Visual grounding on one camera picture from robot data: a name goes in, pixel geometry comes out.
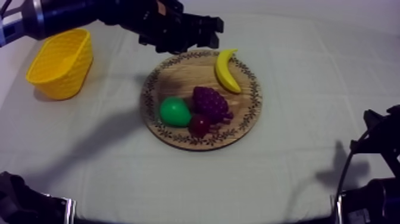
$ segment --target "purple grape bunch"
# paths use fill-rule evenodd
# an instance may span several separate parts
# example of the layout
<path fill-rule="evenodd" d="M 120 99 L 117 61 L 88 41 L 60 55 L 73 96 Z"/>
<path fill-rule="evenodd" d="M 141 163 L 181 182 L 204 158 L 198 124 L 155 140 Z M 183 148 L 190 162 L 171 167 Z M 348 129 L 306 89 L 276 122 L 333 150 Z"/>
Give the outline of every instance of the purple grape bunch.
<path fill-rule="evenodd" d="M 196 86 L 192 98 L 195 111 L 208 117 L 213 125 L 224 122 L 224 119 L 233 119 L 228 102 L 212 88 Z"/>

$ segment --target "wooden plate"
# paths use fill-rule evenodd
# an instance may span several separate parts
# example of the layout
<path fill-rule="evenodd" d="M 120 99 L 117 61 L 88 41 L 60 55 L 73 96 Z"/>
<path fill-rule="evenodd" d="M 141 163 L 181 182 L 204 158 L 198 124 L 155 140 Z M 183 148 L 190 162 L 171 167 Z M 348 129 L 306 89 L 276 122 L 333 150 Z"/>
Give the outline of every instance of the wooden plate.
<path fill-rule="evenodd" d="M 229 70 L 243 92 L 236 95 L 226 91 L 214 72 L 218 54 L 217 51 L 202 50 L 173 56 L 148 76 L 140 96 L 140 111 L 145 124 L 157 138 L 180 149 L 208 151 L 234 143 L 253 127 L 260 116 L 263 100 L 257 78 L 244 63 L 232 57 Z M 190 108 L 196 86 L 211 87 L 222 94 L 235 116 L 229 125 L 221 125 L 218 133 L 209 133 L 202 139 L 192 137 L 187 128 L 164 125 L 159 115 L 160 104 L 171 96 L 185 99 Z"/>

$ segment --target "green plastic fruit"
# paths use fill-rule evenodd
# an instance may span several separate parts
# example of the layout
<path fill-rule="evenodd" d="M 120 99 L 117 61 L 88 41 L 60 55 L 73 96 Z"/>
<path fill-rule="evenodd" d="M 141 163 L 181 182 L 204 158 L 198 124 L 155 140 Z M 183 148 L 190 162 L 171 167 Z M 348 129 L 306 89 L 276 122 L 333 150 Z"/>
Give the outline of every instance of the green plastic fruit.
<path fill-rule="evenodd" d="M 187 127 L 192 115 L 183 99 L 166 98 L 160 106 L 160 115 L 166 125 Z"/>

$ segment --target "white tablecloth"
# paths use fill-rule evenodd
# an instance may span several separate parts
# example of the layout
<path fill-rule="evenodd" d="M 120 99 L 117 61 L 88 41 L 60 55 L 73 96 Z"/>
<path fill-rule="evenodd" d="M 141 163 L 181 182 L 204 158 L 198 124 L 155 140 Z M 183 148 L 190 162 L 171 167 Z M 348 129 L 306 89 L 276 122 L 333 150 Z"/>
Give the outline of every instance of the white tablecloth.
<path fill-rule="evenodd" d="M 400 40 L 358 27 L 269 15 L 219 15 L 220 47 L 239 48 L 262 86 L 255 127 L 222 150 L 157 140 L 139 115 L 146 76 L 168 54 L 94 23 L 94 64 L 73 99 L 52 102 L 24 75 L 0 110 L 0 169 L 78 201 L 77 214 L 126 223 L 279 223 L 324 216 L 363 111 L 400 102 Z M 391 176 L 358 155 L 347 188 Z"/>

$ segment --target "yellow basket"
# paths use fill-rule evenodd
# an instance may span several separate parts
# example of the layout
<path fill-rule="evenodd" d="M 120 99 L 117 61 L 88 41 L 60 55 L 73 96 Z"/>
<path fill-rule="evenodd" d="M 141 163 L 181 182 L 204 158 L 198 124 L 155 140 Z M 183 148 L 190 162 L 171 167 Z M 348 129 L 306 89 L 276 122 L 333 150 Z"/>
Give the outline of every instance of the yellow basket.
<path fill-rule="evenodd" d="M 90 33 L 74 29 L 48 38 L 26 80 L 52 99 L 68 99 L 82 87 L 93 61 Z"/>

